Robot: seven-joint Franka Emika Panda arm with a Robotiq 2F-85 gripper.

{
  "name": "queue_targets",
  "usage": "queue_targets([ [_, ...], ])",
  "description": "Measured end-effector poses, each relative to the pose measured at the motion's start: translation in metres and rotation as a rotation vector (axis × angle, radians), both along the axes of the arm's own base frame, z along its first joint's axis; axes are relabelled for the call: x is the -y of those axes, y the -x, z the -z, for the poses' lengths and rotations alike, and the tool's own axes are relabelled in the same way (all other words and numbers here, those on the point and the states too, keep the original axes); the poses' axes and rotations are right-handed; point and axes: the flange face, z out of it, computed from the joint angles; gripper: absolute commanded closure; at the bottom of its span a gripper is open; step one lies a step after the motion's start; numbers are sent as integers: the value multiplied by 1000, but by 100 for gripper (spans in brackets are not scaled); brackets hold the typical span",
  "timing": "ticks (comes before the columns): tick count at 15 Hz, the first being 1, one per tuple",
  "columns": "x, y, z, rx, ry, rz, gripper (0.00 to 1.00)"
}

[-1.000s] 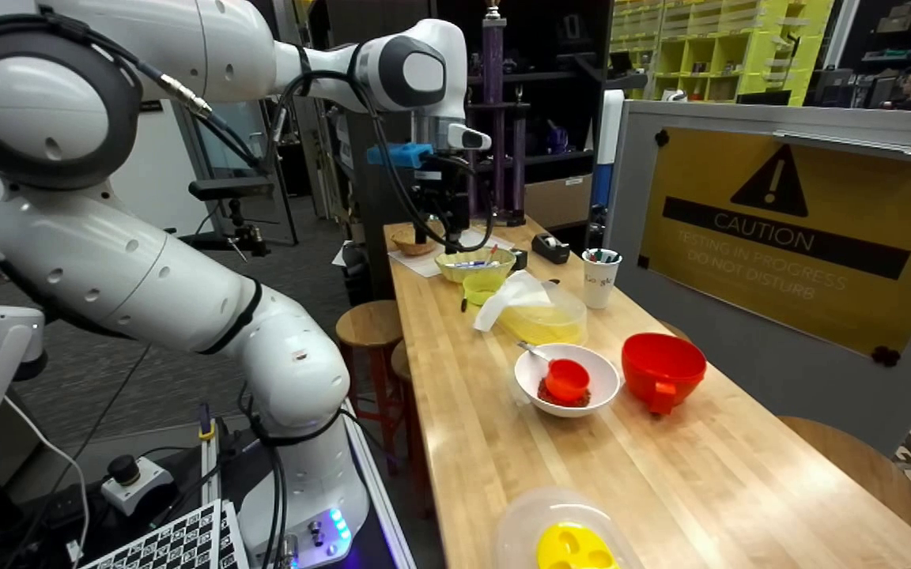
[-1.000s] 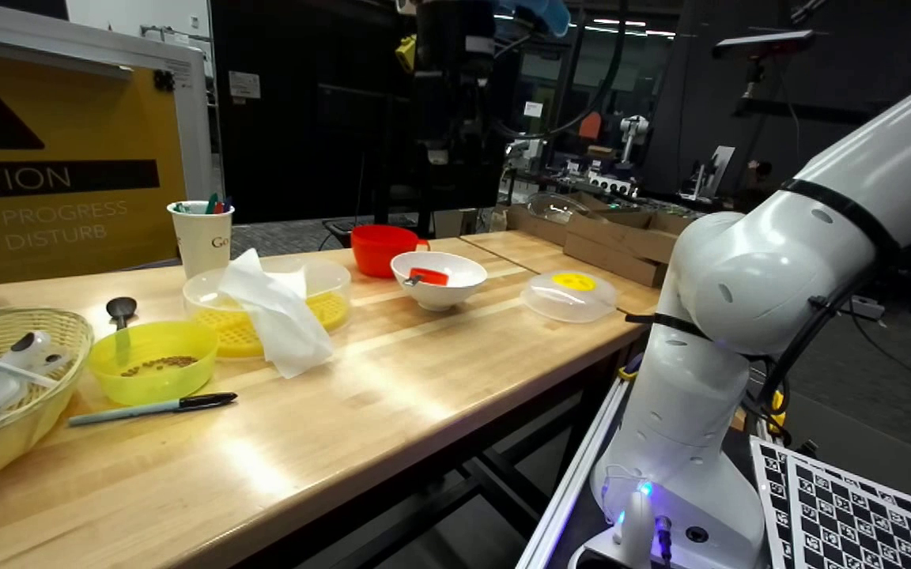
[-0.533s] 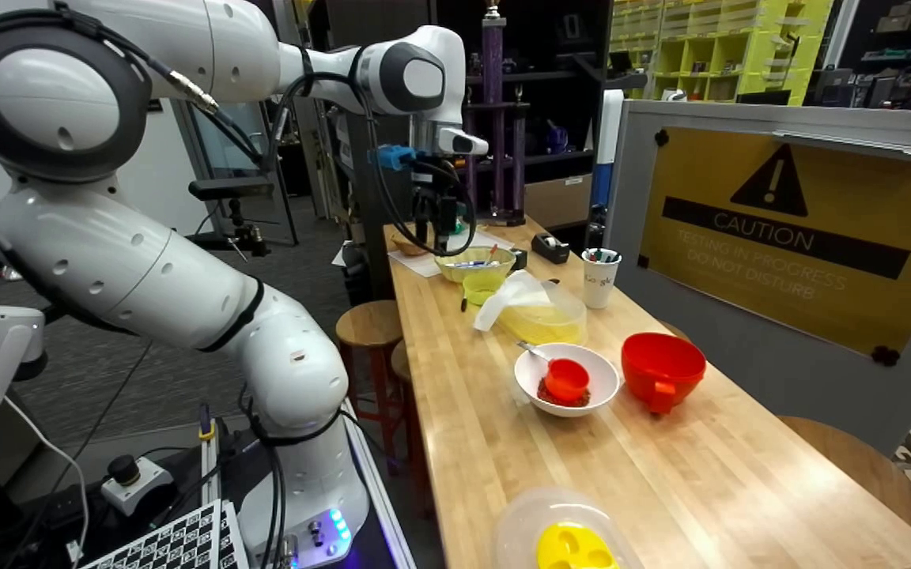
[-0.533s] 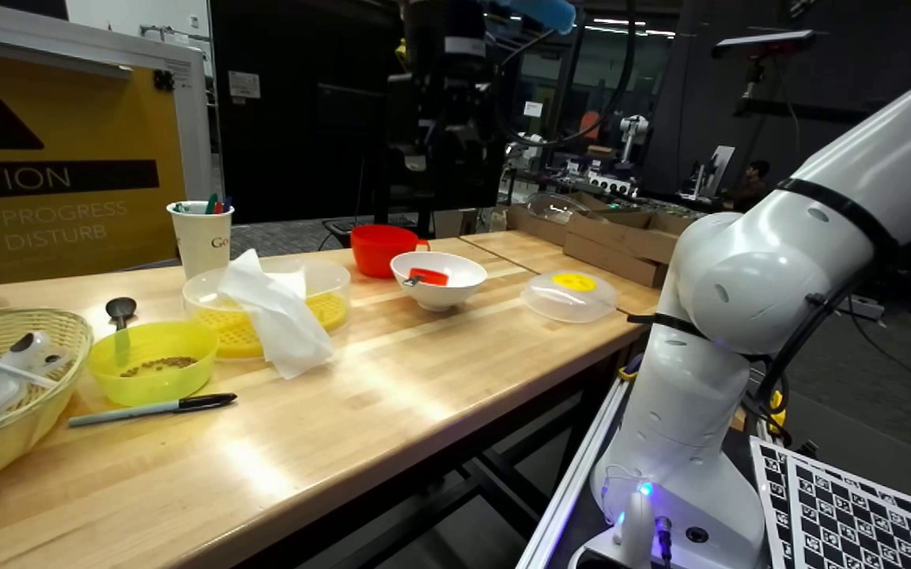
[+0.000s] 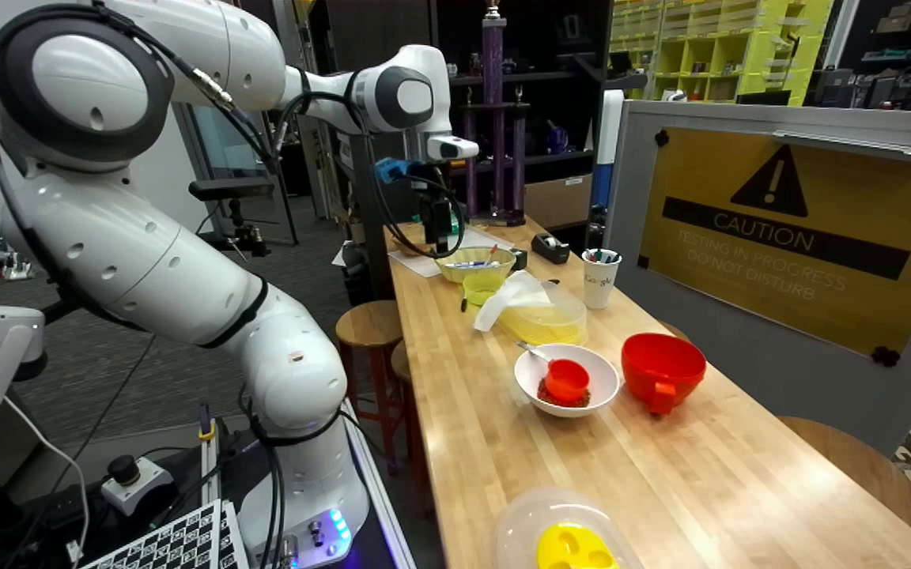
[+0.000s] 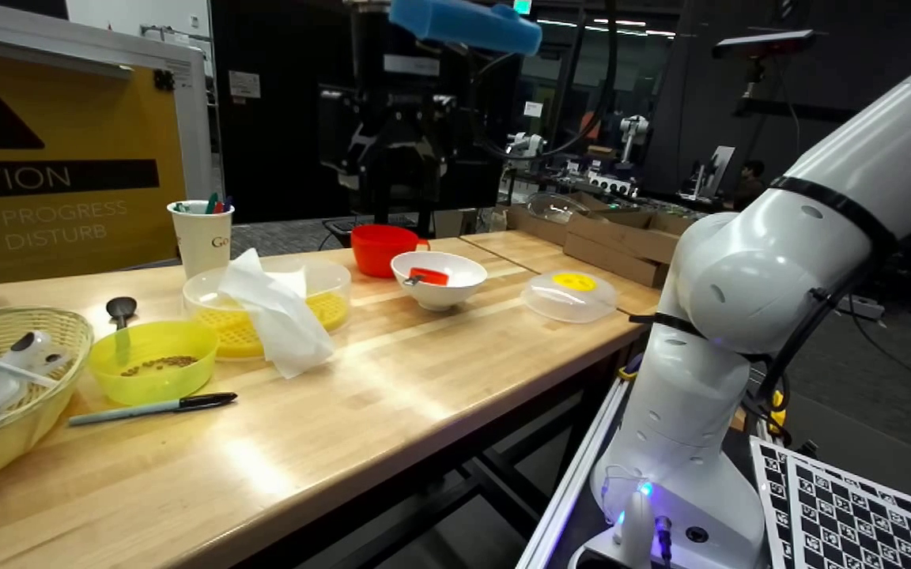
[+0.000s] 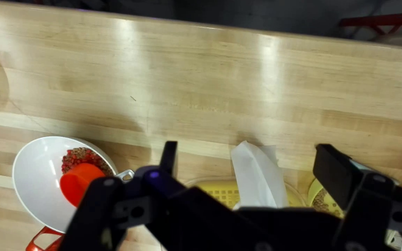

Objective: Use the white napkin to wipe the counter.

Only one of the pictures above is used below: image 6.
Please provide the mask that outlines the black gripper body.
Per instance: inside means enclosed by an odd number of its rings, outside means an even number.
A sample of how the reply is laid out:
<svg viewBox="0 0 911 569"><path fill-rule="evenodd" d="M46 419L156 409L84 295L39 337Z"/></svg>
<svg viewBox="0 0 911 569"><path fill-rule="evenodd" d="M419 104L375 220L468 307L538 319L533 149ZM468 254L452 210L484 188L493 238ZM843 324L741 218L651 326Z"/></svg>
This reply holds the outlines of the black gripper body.
<svg viewBox="0 0 911 569"><path fill-rule="evenodd" d="M390 21L390 0L344 0L353 15L353 118L340 182L375 220L415 211L427 229L446 170L436 136L439 52Z"/></svg>

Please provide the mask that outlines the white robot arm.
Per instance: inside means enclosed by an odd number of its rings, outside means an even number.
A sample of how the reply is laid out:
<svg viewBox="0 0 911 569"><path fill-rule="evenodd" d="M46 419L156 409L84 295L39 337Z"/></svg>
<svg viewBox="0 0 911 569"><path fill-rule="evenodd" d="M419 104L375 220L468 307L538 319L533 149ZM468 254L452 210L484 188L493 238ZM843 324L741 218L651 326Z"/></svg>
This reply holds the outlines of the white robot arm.
<svg viewBox="0 0 911 569"><path fill-rule="evenodd" d="M621 424L589 483L610 569L759 569L766 509L725 434L752 364L781 367L853 279L911 238L911 77L674 250Z"/></svg>

